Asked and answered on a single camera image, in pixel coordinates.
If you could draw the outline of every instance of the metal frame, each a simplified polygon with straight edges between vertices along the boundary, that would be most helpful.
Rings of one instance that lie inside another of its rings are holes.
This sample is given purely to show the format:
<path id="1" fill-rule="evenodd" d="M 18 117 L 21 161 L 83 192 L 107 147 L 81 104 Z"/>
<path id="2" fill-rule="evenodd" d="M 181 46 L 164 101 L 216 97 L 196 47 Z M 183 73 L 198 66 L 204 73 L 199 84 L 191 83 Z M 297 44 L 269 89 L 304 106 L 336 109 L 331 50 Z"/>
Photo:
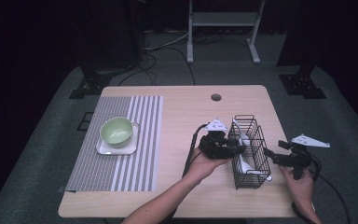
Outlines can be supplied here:
<path id="1" fill-rule="evenodd" d="M 193 27 L 194 26 L 253 26 L 252 37 L 246 39 L 249 50 L 255 64 L 260 64 L 257 50 L 255 49 L 255 37 L 263 14 L 266 0 L 261 0 L 257 12 L 193 12 L 193 0 L 189 0 L 188 8 L 188 40 L 187 62 L 194 62 L 193 54 Z"/>

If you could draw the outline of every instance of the round hole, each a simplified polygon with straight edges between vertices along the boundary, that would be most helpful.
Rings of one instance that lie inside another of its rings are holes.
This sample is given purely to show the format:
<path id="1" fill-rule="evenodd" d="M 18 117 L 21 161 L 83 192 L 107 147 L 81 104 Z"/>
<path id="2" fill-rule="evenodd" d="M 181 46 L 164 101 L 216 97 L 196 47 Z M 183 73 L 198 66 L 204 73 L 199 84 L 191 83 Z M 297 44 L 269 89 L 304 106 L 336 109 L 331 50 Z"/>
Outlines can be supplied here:
<path id="1" fill-rule="evenodd" d="M 220 101 L 220 100 L 222 99 L 222 96 L 219 95 L 219 94 L 212 94 L 212 95 L 211 95 L 211 99 L 212 99 L 213 101 Z"/>

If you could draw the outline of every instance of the dark background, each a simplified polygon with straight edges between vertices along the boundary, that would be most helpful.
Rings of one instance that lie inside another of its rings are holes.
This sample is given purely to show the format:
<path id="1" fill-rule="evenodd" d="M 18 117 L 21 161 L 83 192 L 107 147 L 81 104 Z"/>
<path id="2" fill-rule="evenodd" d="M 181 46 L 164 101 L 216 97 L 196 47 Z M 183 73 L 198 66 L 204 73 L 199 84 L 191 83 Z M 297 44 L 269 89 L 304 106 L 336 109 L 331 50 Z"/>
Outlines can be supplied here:
<path id="1" fill-rule="evenodd" d="M 135 48 L 142 43 L 126 42 L 140 37 L 125 25 L 129 20 L 123 7 L 126 2 L 0 0 L 0 189 L 54 93 L 68 73 L 81 65 L 73 46 L 85 49 L 87 59 L 112 63 L 139 60 L 141 51 Z M 133 4 L 137 30 L 187 27 L 187 1 Z M 110 7 L 116 14 L 97 18 L 100 6 Z M 195 9 L 206 11 L 252 10 L 256 6 L 257 1 L 195 1 Z M 278 65 L 315 61 L 335 79 L 358 113 L 358 1 L 267 1 L 259 32 L 288 32 Z"/>

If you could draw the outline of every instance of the wire basket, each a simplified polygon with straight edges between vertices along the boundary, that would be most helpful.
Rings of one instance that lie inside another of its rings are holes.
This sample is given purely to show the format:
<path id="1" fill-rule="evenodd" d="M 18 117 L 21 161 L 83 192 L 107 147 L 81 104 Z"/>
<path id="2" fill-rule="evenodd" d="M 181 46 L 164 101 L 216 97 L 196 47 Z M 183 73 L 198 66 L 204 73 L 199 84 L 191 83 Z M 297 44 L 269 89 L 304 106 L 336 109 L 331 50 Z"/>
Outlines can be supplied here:
<path id="1" fill-rule="evenodd" d="M 263 150 L 267 145 L 261 126 L 257 125 L 253 115 L 237 115 L 234 119 L 237 123 L 231 123 L 228 139 L 240 139 L 241 132 L 249 137 L 244 143 L 245 151 L 232 160 L 235 188 L 258 189 L 266 180 L 271 179 L 269 161 Z"/>

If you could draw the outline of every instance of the person's forearm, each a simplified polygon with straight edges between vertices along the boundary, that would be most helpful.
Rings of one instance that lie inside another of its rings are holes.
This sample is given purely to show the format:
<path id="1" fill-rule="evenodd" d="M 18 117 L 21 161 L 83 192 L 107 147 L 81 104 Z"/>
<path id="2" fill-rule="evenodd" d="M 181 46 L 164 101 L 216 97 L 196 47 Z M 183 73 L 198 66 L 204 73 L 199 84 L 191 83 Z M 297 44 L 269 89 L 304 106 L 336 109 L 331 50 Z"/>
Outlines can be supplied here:
<path id="1" fill-rule="evenodd" d="M 132 212 L 122 223 L 159 223 L 177 208 L 198 184 L 197 180 L 183 177 L 158 197 Z"/>
<path id="2" fill-rule="evenodd" d="M 322 224 L 322 221 L 319 219 L 318 215 L 316 215 L 311 204 L 296 204 L 296 207 L 301 215 L 307 219 L 313 221 L 314 223 Z"/>

